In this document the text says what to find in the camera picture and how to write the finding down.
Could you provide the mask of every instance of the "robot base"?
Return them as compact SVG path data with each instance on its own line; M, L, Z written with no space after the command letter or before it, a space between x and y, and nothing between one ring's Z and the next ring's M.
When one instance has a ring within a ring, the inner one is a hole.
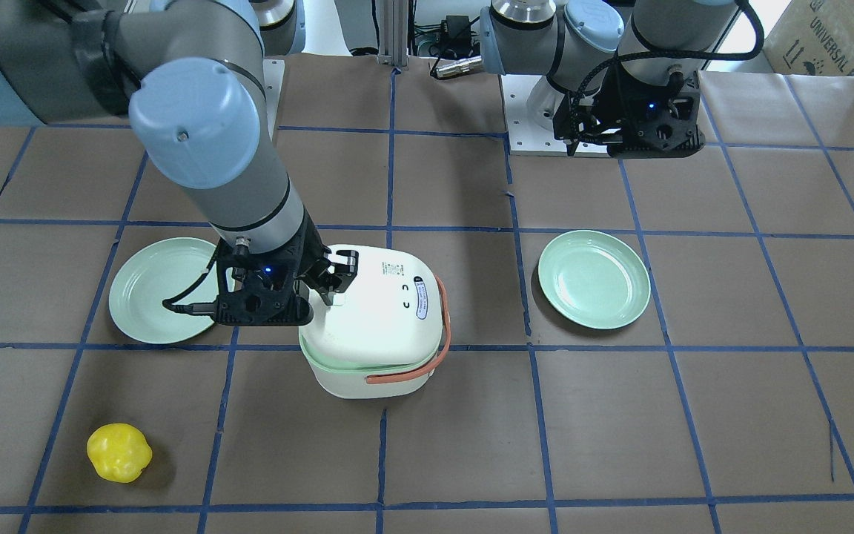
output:
M529 110L529 95L542 76L508 74L501 76L503 109L509 129L509 153L518 156L566 156L566 143L556 141L552 131L539 125ZM604 146L580 145L577 158L607 158Z

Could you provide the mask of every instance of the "metal cylinder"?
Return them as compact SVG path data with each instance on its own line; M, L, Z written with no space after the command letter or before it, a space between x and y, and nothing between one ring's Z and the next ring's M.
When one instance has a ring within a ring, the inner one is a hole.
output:
M295 0L250 0L250 4L261 28L279 24L295 9Z
M437 78L445 80L465 74L473 74L474 72L483 72L483 58L480 56L441 65L441 67L437 68Z
M520 24L539 24L555 16L555 0L492 0L492 10Z

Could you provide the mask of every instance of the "yellow bell pepper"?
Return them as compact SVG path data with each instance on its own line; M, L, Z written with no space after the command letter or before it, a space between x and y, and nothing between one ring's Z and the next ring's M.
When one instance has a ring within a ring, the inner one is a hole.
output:
M87 456L102 479L128 483L140 476L153 452L140 430L128 423L112 423L91 434Z

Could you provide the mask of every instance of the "metal frame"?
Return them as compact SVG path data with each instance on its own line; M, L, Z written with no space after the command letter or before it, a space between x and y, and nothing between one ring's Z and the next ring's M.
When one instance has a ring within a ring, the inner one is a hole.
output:
M392 67L407 68L407 0L383 0L380 5L380 44L377 61Z

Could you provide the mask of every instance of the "green plate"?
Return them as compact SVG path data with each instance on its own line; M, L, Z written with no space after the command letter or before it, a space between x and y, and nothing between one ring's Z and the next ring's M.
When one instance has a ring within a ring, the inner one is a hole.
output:
M539 284L560 314L602 330L633 322L651 297L648 270L635 251L593 230L550 241L539 257Z

